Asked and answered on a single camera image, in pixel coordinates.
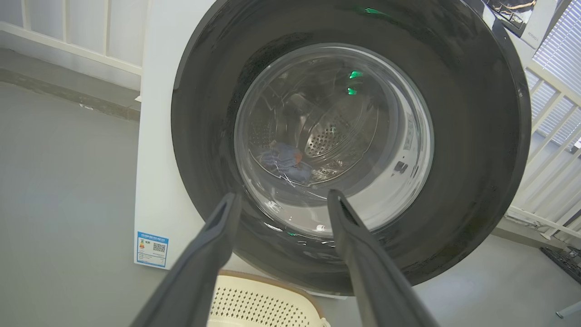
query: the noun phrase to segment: blue cloth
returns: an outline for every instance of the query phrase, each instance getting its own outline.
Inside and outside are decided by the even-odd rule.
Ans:
[[[296,183],[304,183],[311,178],[311,167],[302,161],[299,149],[282,142],[271,145],[260,155],[260,164],[268,171]]]

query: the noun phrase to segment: beige plastic basket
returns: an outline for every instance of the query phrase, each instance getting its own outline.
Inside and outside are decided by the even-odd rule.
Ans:
[[[312,296],[276,280],[221,271],[208,327],[330,327]]]

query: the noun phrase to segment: white blinds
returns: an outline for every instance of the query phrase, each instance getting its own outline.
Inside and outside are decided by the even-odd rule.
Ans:
[[[533,60],[548,72],[563,81],[574,92],[581,95],[581,0],[572,0],[555,27],[551,30]],[[527,71],[529,87],[538,78]],[[533,119],[543,109],[549,98],[555,93],[550,86],[543,85],[531,99]],[[569,112],[573,103],[564,98],[551,112],[538,132],[548,135],[561,119]],[[562,144],[581,124],[581,110],[567,120],[561,130],[555,134],[553,141]]]

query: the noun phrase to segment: washing machine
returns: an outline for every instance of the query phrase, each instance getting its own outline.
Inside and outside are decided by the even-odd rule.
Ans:
[[[525,168],[523,66],[553,0],[153,0],[134,261],[171,268],[242,195],[228,269],[353,293],[330,189],[413,284],[466,257]]]

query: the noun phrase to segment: washing machine door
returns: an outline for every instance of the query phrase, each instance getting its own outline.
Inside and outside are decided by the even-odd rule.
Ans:
[[[480,0],[219,0],[184,51],[171,128],[203,218],[227,192],[243,195],[239,256],[352,294],[328,190],[423,282],[509,206],[530,100],[507,32]]]

